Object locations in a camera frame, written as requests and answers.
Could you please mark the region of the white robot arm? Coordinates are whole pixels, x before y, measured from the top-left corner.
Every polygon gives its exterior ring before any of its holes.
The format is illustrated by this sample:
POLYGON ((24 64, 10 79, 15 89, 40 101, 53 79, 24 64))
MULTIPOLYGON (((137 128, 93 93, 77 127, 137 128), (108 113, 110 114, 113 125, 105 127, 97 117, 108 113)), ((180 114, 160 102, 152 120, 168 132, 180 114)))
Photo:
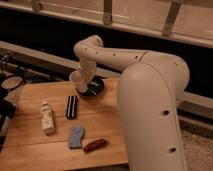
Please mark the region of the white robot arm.
POLYGON ((130 171, 188 171, 176 107, 190 78, 186 62, 151 50, 105 48, 97 35, 76 43, 74 53, 80 59, 79 90, 96 63, 122 72, 117 108, 130 171))

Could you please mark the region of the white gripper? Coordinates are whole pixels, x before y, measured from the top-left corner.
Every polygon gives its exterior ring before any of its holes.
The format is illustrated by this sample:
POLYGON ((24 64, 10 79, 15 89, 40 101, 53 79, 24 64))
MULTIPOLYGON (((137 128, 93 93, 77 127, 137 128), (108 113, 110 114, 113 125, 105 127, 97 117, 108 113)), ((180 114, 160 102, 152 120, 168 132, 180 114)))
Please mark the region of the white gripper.
POLYGON ((97 63, 94 61, 81 60, 79 64, 81 93, 89 90, 88 83, 93 79, 97 71, 97 63))

